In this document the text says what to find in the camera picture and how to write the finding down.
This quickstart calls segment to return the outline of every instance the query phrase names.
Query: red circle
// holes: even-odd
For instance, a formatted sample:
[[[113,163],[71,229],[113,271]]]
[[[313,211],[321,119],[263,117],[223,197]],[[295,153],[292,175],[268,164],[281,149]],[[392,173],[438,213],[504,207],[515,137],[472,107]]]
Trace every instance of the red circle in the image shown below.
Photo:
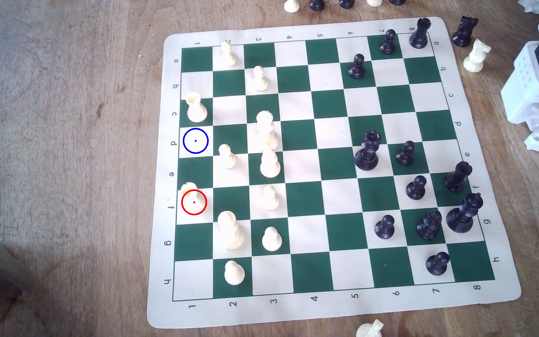
[[[205,207],[203,207],[203,210],[200,211],[199,213],[191,213],[191,212],[187,211],[187,210],[184,208],[184,196],[187,195],[187,194],[189,194],[189,193],[192,192],[192,191],[196,191],[196,192],[201,193],[201,194],[203,195],[203,197],[205,198]],[[203,211],[205,211],[205,209],[207,208],[207,197],[205,196],[205,193],[199,191],[198,189],[190,189],[190,190],[186,191],[186,193],[184,193],[184,194],[182,195],[182,199],[180,200],[180,205],[182,206],[182,209],[183,209],[186,213],[188,213],[188,214],[190,214],[190,215],[199,215],[199,214],[203,213]]]

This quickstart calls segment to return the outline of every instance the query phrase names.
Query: blue circle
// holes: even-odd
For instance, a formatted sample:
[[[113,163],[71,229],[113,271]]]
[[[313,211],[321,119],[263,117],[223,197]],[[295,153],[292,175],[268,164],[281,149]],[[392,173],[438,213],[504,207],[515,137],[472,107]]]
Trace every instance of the blue circle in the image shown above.
[[[200,150],[199,152],[192,152],[191,150],[189,150],[187,147],[186,147],[186,143],[184,142],[184,139],[186,138],[186,135],[193,131],[193,130],[199,130],[200,132],[202,132],[204,135],[205,135],[205,138],[207,138],[207,143],[205,144],[205,148],[203,150]],[[186,149],[188,152],[190,152],[191,154],[193,155],[196,155],[196,154],[199,154],[203,151],[205,151],[207,149],[207,146],[209,146],[209,136],[206,134],[205,131],[199,129],[199,128],[192,128],[192,129],[189,129],[189,131],[185,132],[184,133],[184,136],[182,136],[182,145],[184,145],[184,149]]]

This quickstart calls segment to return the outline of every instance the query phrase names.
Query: white pawn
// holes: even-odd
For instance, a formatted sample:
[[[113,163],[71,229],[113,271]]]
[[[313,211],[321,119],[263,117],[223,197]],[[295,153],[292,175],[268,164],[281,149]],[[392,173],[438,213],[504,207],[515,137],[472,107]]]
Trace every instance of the white pawn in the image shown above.
[[[236,223],[236,216],[230,211],[223,211],[217,216],[221,240],[227,249],[237,249],[243,245],[244,233]]]
[[[224,279],[232,286],[241,284],[244,280],[244,269],[241,265],[230,260],[224,267]]]
[[[275,188],[271,185],[264,187],[264,193],[261,196],[261,205],[268,211],[273,211],[278,208],[280,199],[275,193]]]
[[[268,80],[264,76],[264,69],[260,65],[253,68],[253,90],[263,91],[268,87]]]
[[[469,55],[463,60],[463,67],[471,73],[477,73],[484,67],[486,53],[489,53],[492,47],[486,45],[480,40],[473,42],[473,48]]]
[[[265,250],[275,252],[282,246],[282,237],[274,227],[268,227],[261,238],[261,244]]]
[[[221,167],[226,170],[234,167],[234,165],[236,164],[236,156],[232,153],[228,144],[220,145],[220,148],[217,149],[217,151],[220,153]]]
[[[236,63],[236,56],[232,52],[232,44],[228,41],[221,43],[221,56],[220,61],[224,66],[231,66]]]
[[[186,115],[191,122],[199,123],[207,118],[207,108],[201,104],[201,95],[198,92],[191,91],[186,94],[186,103],[189,105]]]

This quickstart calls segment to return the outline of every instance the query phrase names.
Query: chessboard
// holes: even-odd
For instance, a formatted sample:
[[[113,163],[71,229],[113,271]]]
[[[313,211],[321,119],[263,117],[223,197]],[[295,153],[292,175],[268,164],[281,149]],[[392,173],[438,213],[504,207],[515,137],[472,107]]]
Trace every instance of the chessboard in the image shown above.
[[[469,104],[444,21],[430,17],[428,45],[409,38],[418,18],[195,32],[165,41],[147,315],[159,328],[193,328],[423,310],[517,299],[521,289]],[[379,45],[394,29],[395,51]],[[229,41],[236,63],[220,62]],[[365,75],[347,69],[363,54]],[[268,87],[251,88],[253,68]],[[186,94],[197,92],[207,117],[192,122]],[[280,173],[260,173],[256,116],[273,115]],[[381,135],[376,168],[353,156],[370,130]],[[395,159],[407,141],[415,160]],[[219,165],[219,146],[236,157]],[[473,172],[454,193],[444,177],[460,161]],[[405,186],[426,178],[425,196]],[[181,187],[204,195],[193,211]],[[279,206],[268,211],[271,185]],[[467,233],[446,225],[433,240],[417,223],[430,211],[445,215],[468,193],[483,207]],[[226,249],[217,218],[236,216],[242,246]],[[381,239],[385,215],[395,232]],[[262,246],[267,227],[282,238]],[[447,252],[447,270],[434,276],[426,259]],[[244,270],[237,286],[224,277],[227,261]]]

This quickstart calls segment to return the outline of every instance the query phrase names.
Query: wooden table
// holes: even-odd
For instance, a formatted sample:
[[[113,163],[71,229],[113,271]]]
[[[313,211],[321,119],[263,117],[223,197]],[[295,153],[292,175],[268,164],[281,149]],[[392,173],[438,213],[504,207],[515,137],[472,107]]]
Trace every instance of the wooden table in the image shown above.
[[[0,0],[0,242],[34,272],[0,336],[354,336],[378,318],[385,336],[539,335],[539,153],[501,96],[539,15],[514,0],[362,0],[321,13],[282,0]],[[513,249],[519,300],[196,330],[156,330],[146,316],[162,48],[175,33],[439,16],[451,33],[478,17],[492,46],[461,77]]]

